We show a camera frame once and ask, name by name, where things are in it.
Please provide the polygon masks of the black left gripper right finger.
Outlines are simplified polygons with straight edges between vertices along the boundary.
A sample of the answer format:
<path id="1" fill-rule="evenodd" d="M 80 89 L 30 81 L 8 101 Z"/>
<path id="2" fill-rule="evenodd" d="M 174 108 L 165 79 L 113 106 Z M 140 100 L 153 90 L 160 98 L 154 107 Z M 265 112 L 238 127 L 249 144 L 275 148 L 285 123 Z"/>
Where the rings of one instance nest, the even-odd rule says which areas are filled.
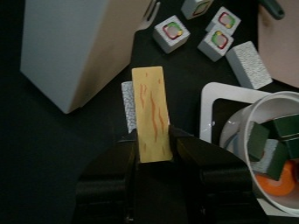
<path id="1" fill-rule="evenodd" d="M 168 130 L 190 224 L 268 224 L 245 162 L 181 129 Z"/>

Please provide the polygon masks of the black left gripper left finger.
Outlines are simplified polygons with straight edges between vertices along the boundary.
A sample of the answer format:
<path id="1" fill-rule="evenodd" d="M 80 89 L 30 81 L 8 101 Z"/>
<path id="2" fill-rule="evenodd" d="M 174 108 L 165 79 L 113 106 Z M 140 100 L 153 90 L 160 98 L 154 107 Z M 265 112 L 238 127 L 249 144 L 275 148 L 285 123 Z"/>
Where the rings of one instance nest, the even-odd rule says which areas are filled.
<path id="1" fill-rule="evenodd" d="M 76 184 L 70 224 L 126 224 L 132 211 L 136 130 L 88 164 Z"/>

